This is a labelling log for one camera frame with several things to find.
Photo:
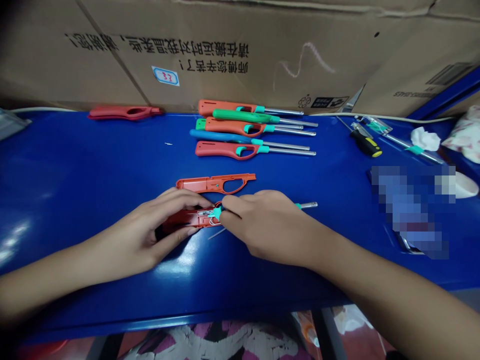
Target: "barcode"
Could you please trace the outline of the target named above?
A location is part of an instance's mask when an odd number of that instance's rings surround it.
[[[427,81],[426,85],[442,85],[446,86],[461,78],[466,72],[473,67],[470,62],[457,62],[453,65],[446,66],[437,75]]]

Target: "pixelated area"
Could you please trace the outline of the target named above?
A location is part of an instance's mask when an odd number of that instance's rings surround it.
[[[442,220],[455,216],[454,166],[372,166],[371,183],[394,232],[431,259],[449,258]]]

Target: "black and yellow handle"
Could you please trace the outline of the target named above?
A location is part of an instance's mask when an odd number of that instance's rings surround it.
[[[382,150],[380,149],[380,146],[378,146],[377,143],[371,138],[362,135],[360,131],[353,130],[350,133],[350,136],[355,140],[356,146],[365,155],[368,155],[372,158],[377,158],[382,155]]]

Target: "tissue paper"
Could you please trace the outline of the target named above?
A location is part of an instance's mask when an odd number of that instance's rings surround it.
[[[434,132],[425,131],[423,126],[411,132],[410,140],[413,145],[424,150],[437,151],[440,147],[439,136]]]

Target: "handwritten number 33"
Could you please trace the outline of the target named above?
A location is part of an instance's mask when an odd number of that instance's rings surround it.
[[[163,74],[163,78],[165,80],[168,80],[169,82],[172,82],[172,75],[168,74],[168,78],[167,78],[167,74],[164,71],[162,71],[161,73]]]

